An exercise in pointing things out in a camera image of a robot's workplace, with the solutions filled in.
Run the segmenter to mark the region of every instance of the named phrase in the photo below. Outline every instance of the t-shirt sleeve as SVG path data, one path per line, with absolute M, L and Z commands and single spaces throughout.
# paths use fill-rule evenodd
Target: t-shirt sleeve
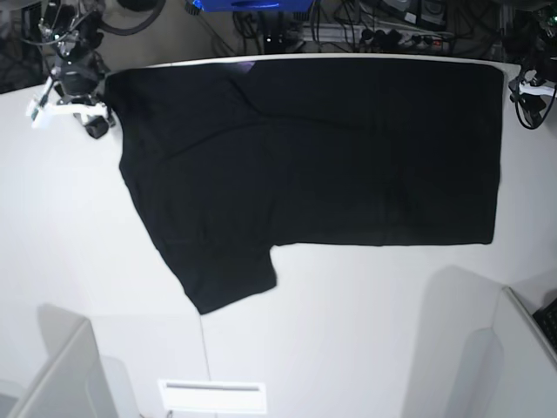
M 277 284 L 270 248 L 172 243 L 161 253 L 202 315 Z

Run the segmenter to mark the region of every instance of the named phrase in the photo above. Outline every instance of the black cable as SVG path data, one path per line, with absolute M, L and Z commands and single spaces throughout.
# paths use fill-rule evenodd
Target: black cable
M 152 10 L 149 17 L 147 17 L 141 24 L 134 26 L 133 28 L 128 29 L 121 29 L 115 28 L 107 24 L 104 20 L 99 22 L 99 28 L 104 30 L 105 32 L 111 33 L 113 35 L 118 35 L 120 37 L 128 37 L 129 35 L 135 35 L 136 33 L 147 29 L 151 24 L 159 17 L 160 13 L 163 11 L 164 5 L 166 4 L 166 0 L 158 0 L 155 8 Z
M 66 31 L 66 33 L 64 33 L 61 37 L 59 37 L 58 39 L 54 39 L 52 41 L 45 41 L 45 42 L 35 42 L 35 41 L 31 41 L 29 39 L 25 39 L 24 37 L 21 37 L 21 42 L 23 42 L 24 44 L 29 44 L 29 45 L 34 45 L 34 46 L 48 46 L 48 45 L 54 45 L 57 44 L 58 42 L 62 42 L 64 41 L 69 35 L 71 35 L 71 33 L 87 18 L 89 17 L 89 15 L 93 12 L 94 10 L 89 10 L 87 13 L 85 13 L 83 16 L 81 16 L 77 22 L 75 22 L 69 29 L 68 31 Z
M 234 29 L 243 39 L 245 53 L 247 53 L 246 40 L 253 40 L 258 54 L 261 55 L 263 51 L 261 49 L 261 44 L 259 43 L 258 33 L 252 25 L 252 14 L 250 13 L 247 16 L 242 17 L 242 12 L 234 11 L 232 12 L 232 21 L 234 23 Z
M 352 49 L 354 50 L 354 52 L 356 52 L 357 46 L 356 46 L 356 32 L 354 31 L 354 23 L 352 22 L 352 18 L 350 17 L 350 11 L 348 11 L 348 7 L 346 7 L 346 1 L 345 0 L 341 0 L 341 1 L 343 7 L 345 8 L 346 16 L 348 17 L 348 21 L 350 22 L 350 27 L 352 29 Z
M 320 42 L 318 40 L 318 36 L 316 35 L 315 30 L 315 19 L 317 17 L 317 9 L 321 4 L 321 0 L 314 0 L 312 3 L 312 7 L 310 8 L 310 31 L 312 33 L 312 41 L 317 44 L 319 51 L 321 50 Z
M 203 16 L 201 15 L 197 16 L 197 20 L 201 23 L 201 26 L 203 26 L 203 28 L 207 31 L 207 33 L 211 35 L 211 39 L 213 38 L 217 39 L 229 52 L 231 52 L 234 55 L 237 55 L 236 51 L 217 33 L 216 30 L 212 28 L 212 26 L 209 24 L 209 22 L 205 20 Z
M 319 26 L 321 25 L 321 4 L 317 7 L 317 43 L 321 44 L 319 39 Z
M 557 85 L 554 87 L 554 94 L 551 97 L 551 101 L 549 102 L 549 105 L 547 106 L 546 111 L 544 112 L 543 116 L 541 117 L 541 121 L 536 125 L 536 126 L 532 126 L 532 125 L 528 125 L 523 119 L 522 116 L 520 115 L 520 110 L 519 110 L 519 99 L 516 98 L 514 100 L 514 111 L 516 111 L 516 117 L 518 118 L 520 124 L 530 130 L 530 131 L 534 131 L 536 129 L 538 129 L 545 121 L 547 118 L 547 115 L 549 114 L 549 111 L 551 111 L 551 108 L 554 105 L 554 101 L 555 101 L 555 96 L 557 95 Z
M 340 46 L 340 45 L 338 45 L 338 44 L 335 44 L 334 42 L 324 42 L 324 43 L 322 43 L 322 45 L 332 45 L 332 46 L 334 46 L 335 48 L 338 48 L 338 49 L 340 49 L 340 50 L 343 51 L 343 52 L 346 52 L 346 53 L 348 53 L 348 54 L 351 54 L 351 53 L 352 53 L 352 51 L 349 51 L 349 50 L 347 50 L 346 48 L 343 48 L 342 46 Z
M 481 16 L 481 17 L 476 16 L 476 14 L 472 11 L 472 8 L 470 7 L 470 2 L 469 2 L 469 0 L 464 0 L 463 5 L 464 5 L 464 11 L 467 13 L 467 15 L 468 15 L 469 17 L 472 18 L 472 20 L 473 20 L 481 29 L 483 29 L 484 31 L 486 31 L 487 33 L 489 33 L 489 34 L 491 34 L 491 35 L 494 35 L 494 34 L 497 33 L 497 31 L 496 31 L 494 28 L 490 28 L 489 26 L 487 26 L 487 24 L 485 24 L 485 22 L 482 20 L 482 19 L 483 19 L 483 16 Z M 490 4 L 487 6 L 487 9 L 488 9 L 488 10 L 492 9 L 492 7 L 493 7 L 494 5 L 496 5 L 496 4 L 495 4 L 495 3 L 490 3 Z

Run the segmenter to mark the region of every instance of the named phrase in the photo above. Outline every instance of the cable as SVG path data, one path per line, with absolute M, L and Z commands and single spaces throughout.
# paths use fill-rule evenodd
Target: cable
M 24 37 L 21 37 L 21 42 L 23 42 L 24 44 L 29 44 L 29 45 L 34 45 L 34 46 L 48 46 L 48 45 L 54 45 L 57 44 L 58 42 L 62 42 L 64 41 L 69 35 L 71 35 L 71 33 L 87 18 L 89 17 L 89 15 L 93 12 L 94 10 L 89 10 L 87 13 L 85 13 L 83 16 L 81 16 L 69 29 L 66 33 L 64 33 L 61 37 L 59 37 L 58 39 L 54 39 L 53 41 L 45 41 L 45 42 L 35 42 L 35 41 L 30 41 L 29 39 L 25 39 Z
M 346 12 L 346 16 L 348 17 L 348 21 L 350 22 L 350 27 L 352 29 L 352 48 L 354 50 L 354 52 L 356 52 L 356 50 L 358 49 L 356 46 L 356 32 L 354 31 L 354 23 L 352 22 L 352 18 L 350 17 L 350 12 L 348 11 L 348 7 L 346 6 L 346 1 L 345 0 L 341 0 L 342 1 L 342 5 L 345 8 L 345 12 Z
M 312 41 L 317 44 L 319 51 L 321 50 L 320 42 L 319 42 L 319 27 L 317 28 L 318 34 L 316 35 L 315 30 L 315 19 L 317 17 L 317 10 L 321 5 L 321 0 L 314 0 L 312 3 L 312 7 L 310 8 L 310 30 L 312 32 Z
M 351 53 L 352 53 L 352 51 L 349 51 L 349 50 L 347 50 L 346 48 L 343 48 L 342 46 L 340 46 L 340 45 L 338 45 L 338 44 L 335 44 L 334 42 L 324 42 L 324 43 L 322 43 L 322 45 L 332 45 L 332 46 L 334 46 L 335 48 L 338 48 L 338 49 L 340 49 L 340 50 L 343 51 L 343 52 L 346 52 L 346 53 L 348 53 L 348 54 L 351 54 Z
M 526 128 L 526 129 L 528 129 L 528 130 L 530 130 L 530 131 L 534 131 L 534 130 L 538 129 L 538 128 L 546 121 L 547 115 L 549 114 L 549 112 L 551 111 L 551 108 L 552 108 L 553 105 L 554 105 L 554 101 L 555 101 L 555 96 L 556 96 L 556 95 L 557 95 L 557 85 L 554 87 L 554 94 L 553 94 L 553 96 L 551 97 L 551 101 L 549 102 L 549 105 L 547 106 L 546 111 L 544 112 L 543 116 L 541 117 L 541 121 L 540 121 L 536 126 L 528 125 L 528 124 L 522 119 L 522 116 L 520 115 L 520 111 L 519 111 L 519 100 L 518 100 L 518 99 L 514 100 L 514 111 L 516 111 L 516 117 L 518 118 L 520 124 L 521 124 L 524 128 Z
M 495 3 L 491 3 L 490 5 L 487 6 L 487 9 L 490 10 L 492 8 L 492 5 L 495 5 Z M 481 29 L 483 29 L 484 31 L 486 31 L 487 33 L 494 35 L 497 33 L 496 30 L 494 30 L 493 28 L 490 28 L 489 26 L 487 26 L 484 21 L 482 20 L 483 16 L 478 17 L 476 16 L 473 11 L 472 8 L 470 7 L 470 3 L 468 0 L 465 0 L 463 3 L 464 6 L 464 11 L 468 14 L 469 17 L 472 18 L 472 20 L 479 25 L 479 27 Z
M 111 33 L 113 35 L 118 35 L 120 37 L 128 37 L 129 35 L 135 35 L 136 33 L 147 29 L 151 24 L 157 19 L 160 13 L 163 11 L 164 5 L 166 4 L 166 0 L 158 0 L 155 8 L 141 24 L 134 26 L 133 28 L 129 29 L 121 29 L 115 28 L 114 26 L 110 26 L 104 20 L 101 20 L 99 23 L 99 28 L 104 30 L 105 32 Z
M 217 33 L 217 31 L 212 28 L 203 16 L 197 16 L 197 20 L 201 23 L 201 26 L 204 27 L 209 35 L 211 35 L 211 38 L 218 40 L 233 55 L 238 55 L 236 51 Z

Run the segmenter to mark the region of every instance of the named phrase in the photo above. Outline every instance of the white panel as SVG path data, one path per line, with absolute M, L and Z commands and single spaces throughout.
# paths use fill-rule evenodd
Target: white panel
M 117 418 L 91 323 L 82 320 L 8 418 Z
M 261 383 L 160 381 L 166 409 L 220 414 L 267 412 L 265 385 Z
M 500 297 L 493 330 L 503 345 L 505 367 L 485 418 L 555 416 L 555 354 L 510 289 Z

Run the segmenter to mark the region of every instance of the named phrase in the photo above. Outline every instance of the floor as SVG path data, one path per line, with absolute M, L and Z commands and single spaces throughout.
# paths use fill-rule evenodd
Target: floor
M 184 0 L 166 0 L 160 17 L 147 29 L 130 37 L 106 34 L 99 48 L 104 61 L 113 71 L 154 64 L 210 58 L 211 36 L 198 21 L 184 10 Z M 141 14 L 110 8 L 109 24 L 131 27 L 141 21 Z M 205 20 L 232 48 L 239 38 L 234 34 L 231 13 L 204 13 Z

